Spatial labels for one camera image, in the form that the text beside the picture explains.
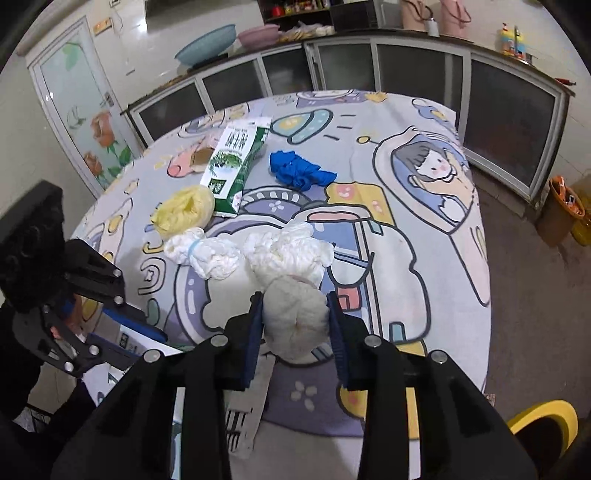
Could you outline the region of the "yellow cabbage leaf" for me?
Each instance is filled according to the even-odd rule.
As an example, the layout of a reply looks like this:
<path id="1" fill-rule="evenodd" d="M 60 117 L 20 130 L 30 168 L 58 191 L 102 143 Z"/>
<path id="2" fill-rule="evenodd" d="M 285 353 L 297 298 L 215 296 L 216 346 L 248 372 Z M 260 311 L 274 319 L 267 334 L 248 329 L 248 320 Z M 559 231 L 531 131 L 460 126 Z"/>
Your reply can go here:
<path id="1" fill-rule="evenodd" d="M 192 185 L 175 192 L 157 206 L 150 217 L 160 237 L 167 240 L 190 228 L 203 229 L 211 220 L 215 199 L 211 190 Z"/>

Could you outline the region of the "white round bun wrapper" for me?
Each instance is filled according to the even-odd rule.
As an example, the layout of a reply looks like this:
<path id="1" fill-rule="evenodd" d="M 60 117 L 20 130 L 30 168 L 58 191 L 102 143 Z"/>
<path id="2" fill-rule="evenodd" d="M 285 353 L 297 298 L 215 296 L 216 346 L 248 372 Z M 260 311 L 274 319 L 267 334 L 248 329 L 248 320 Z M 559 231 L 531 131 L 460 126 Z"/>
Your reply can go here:
<path id="1" fill-rule="evenodd" d="M 264 339 L 284 361 L 304 361 L 329 339 L 327 298 L 307 279 L 284 275 L 263 293 Z"/>

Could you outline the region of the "blue cloth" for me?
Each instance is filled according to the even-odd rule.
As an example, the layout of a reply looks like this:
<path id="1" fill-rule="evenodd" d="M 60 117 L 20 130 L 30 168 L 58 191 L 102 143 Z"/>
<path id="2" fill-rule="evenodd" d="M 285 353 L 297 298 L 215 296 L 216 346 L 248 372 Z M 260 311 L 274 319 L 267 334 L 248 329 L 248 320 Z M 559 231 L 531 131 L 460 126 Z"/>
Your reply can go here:
<path id="1" fill-rule="evenodd" d="M 270 172 L 287 187 L 305 192 L 312 186 L 326 187 L 337 179 L 337 174 L 322 170 L 294 151 L 276 151 L 270 154 Z"/>

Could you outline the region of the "green white carton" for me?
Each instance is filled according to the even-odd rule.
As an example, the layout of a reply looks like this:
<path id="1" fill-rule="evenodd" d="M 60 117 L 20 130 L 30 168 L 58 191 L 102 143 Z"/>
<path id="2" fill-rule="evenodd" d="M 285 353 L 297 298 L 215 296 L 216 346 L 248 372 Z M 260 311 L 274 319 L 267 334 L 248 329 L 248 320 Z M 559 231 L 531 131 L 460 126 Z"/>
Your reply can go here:
<path id="1" fill-rule="evenodd" d="M 266 144 L 270 124 L 270 117 L 257 117 L 235 120 L 224 128 L 200 179 L 213 195 L 214 216 L 238 215 L 245 180 Z"/>
<path id="2" fill-rule="evenodd" d="M 100 314 L 98 319 L 94 321 L 90 333 L 96 334 L 111 343 L 118 343 L 122 340 L 123 349 L 137 356 L 151 349 L 160 350 L 165 356 L 180 353 L 180 350 L 176 348 L 154 341 L 128 327 L 121 326 L 105 314 Z M 82 381 L 94 403 L 99 405 L 125 373 L 126 370 L 119 370 L 107 363 L 101 363 L 87 371 L 83 375 Z"/>

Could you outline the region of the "glass door kitchen cabinet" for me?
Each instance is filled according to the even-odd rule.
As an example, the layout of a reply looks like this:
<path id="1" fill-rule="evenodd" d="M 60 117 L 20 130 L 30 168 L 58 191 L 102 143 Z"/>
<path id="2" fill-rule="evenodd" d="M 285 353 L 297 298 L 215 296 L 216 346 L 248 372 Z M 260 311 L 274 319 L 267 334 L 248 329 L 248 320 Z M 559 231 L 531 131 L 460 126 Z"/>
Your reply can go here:
<path id="1" fill-rule="evenodd" d="M 469 161 L 532 202 L 544 188 L 573 92 L 536 68 L 466 41 L 386 30 L 221 56 L 123 112 L 143 144 L 204 114 L 273 95 L 331 90 L 420 97 L 452 109 Z"/>

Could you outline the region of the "flower decorated glass door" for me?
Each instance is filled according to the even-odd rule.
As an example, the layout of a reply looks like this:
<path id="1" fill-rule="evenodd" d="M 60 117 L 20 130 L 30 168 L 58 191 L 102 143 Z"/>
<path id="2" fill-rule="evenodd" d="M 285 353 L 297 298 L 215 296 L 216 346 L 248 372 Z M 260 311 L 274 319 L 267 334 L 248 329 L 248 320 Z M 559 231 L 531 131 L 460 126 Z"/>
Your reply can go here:
<path id="1" fill-rule="evenodd" d="M 70 163 L 99 197 L 138 158 L 141 146 L 81 18 L 52 40 L 29 72 L 43 112 Z"/>

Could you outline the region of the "cartoon printed tablecloth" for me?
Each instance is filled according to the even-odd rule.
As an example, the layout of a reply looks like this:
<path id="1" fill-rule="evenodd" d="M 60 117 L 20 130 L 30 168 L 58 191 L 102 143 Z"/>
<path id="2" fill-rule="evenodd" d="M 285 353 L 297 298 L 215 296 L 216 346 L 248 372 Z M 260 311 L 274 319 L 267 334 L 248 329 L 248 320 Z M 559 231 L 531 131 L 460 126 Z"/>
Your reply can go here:
<path id="1" fill-rule="evenodd" d="M 173 128 L 128 164 L 75 229 L 124 272 L 130 300 L 174 346 L 214 335 L 249 306 L 259 282 L 242 263 L 204 280 L 163 253 L 157 206 L 197 184 L 190 158 L 236 119 L 270 117 L 238 215 L 209 236 L 242 244 L 252 233 L 308 222 L 335 247 L 321 289 L 370 332 L 414 353 L 448 351 L 483 386 L 489 356 L 490 273 L 480 202 L 454 113 L 421 98 L 353 91 L 252 100 Z M 270 154 L 294 151 L 337 179 L 301 192 L 270 172 Z"/>

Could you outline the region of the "brown plastic waste bucket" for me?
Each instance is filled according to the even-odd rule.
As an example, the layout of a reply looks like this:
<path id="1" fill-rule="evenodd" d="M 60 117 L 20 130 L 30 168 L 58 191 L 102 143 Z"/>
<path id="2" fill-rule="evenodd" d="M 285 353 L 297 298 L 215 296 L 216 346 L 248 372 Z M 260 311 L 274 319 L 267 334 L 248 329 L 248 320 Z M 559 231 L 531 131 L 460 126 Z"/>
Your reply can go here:
<path id="1" fill-rule="evenodd" d="M 549 246 L 558 246 L 571 231 L 576 221 L 586 214 L 583 203 L 570 188 L 563 176 L 548 181 L 549 193 L 536 220 L 535 228 L 540 238 Z"/>

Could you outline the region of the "blue plastic basin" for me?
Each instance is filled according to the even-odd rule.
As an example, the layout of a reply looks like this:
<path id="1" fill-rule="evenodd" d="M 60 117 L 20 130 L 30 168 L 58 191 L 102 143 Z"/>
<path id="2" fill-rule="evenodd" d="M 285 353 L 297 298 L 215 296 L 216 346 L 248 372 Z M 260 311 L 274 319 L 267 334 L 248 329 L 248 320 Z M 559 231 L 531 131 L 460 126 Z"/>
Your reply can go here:
<path id="1" fill-rule="evenodd" d="M 174 56 L 180 64 L 192 67 L 211 60 L 235 42 L 235 24 L 228 24 L 201 35 L 181 48 Z"/>

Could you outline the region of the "pink plastic basin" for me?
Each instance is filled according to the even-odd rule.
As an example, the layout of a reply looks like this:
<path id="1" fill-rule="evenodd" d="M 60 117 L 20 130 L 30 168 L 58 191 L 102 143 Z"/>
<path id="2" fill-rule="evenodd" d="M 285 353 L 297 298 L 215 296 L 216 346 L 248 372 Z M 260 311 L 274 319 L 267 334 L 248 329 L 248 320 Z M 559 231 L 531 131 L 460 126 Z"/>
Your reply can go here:
<path id="1" fill-rule="evenodd" d="M 276 24 L 254 27 L 238 34 L 238 41 L 249 51 L 276 44 L 279 38 L 280 26 Z"/>

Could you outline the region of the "black shelf rack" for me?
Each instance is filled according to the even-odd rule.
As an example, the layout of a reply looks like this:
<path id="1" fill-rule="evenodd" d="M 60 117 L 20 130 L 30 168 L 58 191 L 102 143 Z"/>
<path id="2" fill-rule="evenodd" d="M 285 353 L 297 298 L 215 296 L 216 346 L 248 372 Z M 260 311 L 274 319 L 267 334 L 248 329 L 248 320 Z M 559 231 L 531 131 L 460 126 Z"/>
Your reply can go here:
<path id="1" fill-rule="evenodd" d="M 332 25 L 331 1 L 257 0 L 256 3 L 263 22 L 280 25 L 283 30 L 300 23 Z"/>

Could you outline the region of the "black microwave oven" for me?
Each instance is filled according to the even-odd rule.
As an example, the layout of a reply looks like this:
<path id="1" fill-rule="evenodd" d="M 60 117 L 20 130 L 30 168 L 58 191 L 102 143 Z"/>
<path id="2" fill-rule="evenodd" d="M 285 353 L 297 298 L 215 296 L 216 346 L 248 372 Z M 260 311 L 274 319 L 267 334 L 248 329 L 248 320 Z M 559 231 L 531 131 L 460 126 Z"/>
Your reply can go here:
<path id="1" fill-rule="evenodd" d="M 400 1 L 331 1 L 336 32 L 367 29 L 402 29 Z"/>

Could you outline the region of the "colourful detergent bottles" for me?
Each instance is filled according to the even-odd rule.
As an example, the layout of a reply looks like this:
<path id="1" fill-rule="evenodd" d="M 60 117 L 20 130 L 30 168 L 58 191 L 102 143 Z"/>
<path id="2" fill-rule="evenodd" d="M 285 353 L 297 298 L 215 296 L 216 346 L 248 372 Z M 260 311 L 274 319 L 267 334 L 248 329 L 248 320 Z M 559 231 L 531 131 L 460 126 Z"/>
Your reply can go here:
<path id="1" fill-rule="evenodd" d="M 510 27 L 507 23 L 502 24 L 499 30 L 499 42 L 501 53 L 520 61 L 527 61 L 527 48 L 524 36 L 517 25 Z"/>

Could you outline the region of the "pink thermos right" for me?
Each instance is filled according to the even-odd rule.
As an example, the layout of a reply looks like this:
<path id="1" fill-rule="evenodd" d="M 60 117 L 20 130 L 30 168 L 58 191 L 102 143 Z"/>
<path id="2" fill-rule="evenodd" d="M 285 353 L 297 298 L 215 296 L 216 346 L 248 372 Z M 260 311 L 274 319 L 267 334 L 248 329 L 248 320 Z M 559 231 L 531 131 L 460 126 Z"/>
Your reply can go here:
<path id="1" fill-rule="evenodd" d="M 468 39 L 472 17 L 460 0 L 441 0 L 441 31 L 445 36 Z"/>

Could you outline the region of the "pink thermos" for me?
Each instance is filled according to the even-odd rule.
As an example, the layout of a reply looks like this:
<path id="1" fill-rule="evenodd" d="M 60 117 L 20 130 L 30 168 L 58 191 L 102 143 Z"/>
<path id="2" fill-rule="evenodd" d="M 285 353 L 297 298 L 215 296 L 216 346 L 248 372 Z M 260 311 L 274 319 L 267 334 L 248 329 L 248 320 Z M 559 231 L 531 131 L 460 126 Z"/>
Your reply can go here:
<path id="1" fill-rule="evenodd" d="M 402 0 L 403 28 L 409 31 L 426 32 L 426 23 L 433 17 L 431 8 L 421 0 Z"/>
<path id="2" fill-rule="evenodd" d="M 460 0 L 441 0 L 441 31 L 445 36 L 468 39 L 472 17 Z"/>

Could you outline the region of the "pink thermos left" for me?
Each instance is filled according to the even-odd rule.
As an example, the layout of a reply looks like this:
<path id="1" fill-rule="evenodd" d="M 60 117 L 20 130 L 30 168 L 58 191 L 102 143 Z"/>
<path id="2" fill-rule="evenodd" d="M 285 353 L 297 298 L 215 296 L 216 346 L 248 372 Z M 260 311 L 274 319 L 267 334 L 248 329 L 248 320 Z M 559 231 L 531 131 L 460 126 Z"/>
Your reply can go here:
<path id="1" fill-rule="evenodd" d="M 421 0 L 402 0 L 403 28 L 409 31 L 426 32 L 426 23 L 433 17 L 431 8 Z"/>

